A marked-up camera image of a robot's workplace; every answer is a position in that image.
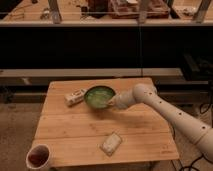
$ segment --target white container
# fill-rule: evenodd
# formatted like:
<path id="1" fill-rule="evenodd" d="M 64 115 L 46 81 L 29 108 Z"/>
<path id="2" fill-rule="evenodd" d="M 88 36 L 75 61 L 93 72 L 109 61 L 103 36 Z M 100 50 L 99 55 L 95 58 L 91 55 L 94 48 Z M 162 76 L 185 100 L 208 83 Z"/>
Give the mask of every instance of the white container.
<path id="1" fill-rule="evenodd" d="M 26 156 L 26 165 L 32 171 L 48 171 L 50 164 L 50 150 L 45 144 L 32 147 Z"/>

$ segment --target green bowl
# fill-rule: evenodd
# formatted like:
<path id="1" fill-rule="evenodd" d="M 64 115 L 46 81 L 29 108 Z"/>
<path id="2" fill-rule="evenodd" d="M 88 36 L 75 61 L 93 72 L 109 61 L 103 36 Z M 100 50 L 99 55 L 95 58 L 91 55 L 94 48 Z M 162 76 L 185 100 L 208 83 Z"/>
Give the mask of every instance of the green bowl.
<path id="1" fill-rule="evenodd" d="M 87 90 L 84 100 L 88 106 L 94 109 L 108 107 L 109 100 L 115 95 L 115 91 L 107 86 L 95 86 Z"/>

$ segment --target wooden table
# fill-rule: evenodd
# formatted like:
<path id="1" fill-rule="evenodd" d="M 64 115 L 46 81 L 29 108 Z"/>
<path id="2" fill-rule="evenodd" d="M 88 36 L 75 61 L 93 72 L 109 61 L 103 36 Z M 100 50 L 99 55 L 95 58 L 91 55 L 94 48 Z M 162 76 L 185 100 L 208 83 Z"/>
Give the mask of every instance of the wooden table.
<path id="1" fill-rule="evenodd" d="M 36 144 L 47 144 L 55 167 L 131 163 L 179 158 L 167 122 L 153 109 L 137 104 L 127 110 L 91 110 L 85 102 L 67 107 L 66 93 L 96 85 L 116 93 L 136 83 L 152 84 L 149 78 L 58 81 L 49 86 L 37 131 Z M 112 132 L 123 142 L 108 157 L 99 146 Z"/>

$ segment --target red liquid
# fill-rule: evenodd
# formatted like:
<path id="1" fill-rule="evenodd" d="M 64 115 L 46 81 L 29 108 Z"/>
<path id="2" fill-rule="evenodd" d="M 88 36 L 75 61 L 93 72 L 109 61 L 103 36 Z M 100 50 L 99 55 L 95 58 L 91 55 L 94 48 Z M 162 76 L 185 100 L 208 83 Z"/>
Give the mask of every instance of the red liquid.
<path id="1" fill-rule="evenodd" d="M 39 167 L 47 161 L 48 154 L 31 154 L 28 159 L 35 167 Z"/>

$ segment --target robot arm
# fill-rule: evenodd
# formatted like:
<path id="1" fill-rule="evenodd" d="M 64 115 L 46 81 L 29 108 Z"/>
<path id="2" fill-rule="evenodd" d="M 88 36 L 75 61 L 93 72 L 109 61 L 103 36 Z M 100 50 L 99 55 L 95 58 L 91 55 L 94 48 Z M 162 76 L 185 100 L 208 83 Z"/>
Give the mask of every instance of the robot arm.
<path id="1" fill-rule="evenodd" d="M 113 97 L 113 103 L 126 109 L 144 103 L 155 109 L 164 119 L 182 132 L 210 161 L 213 161 L 213 129 L 157 95 L 156 88 L 149 84 L 137 84 L 132 90 Z"/>

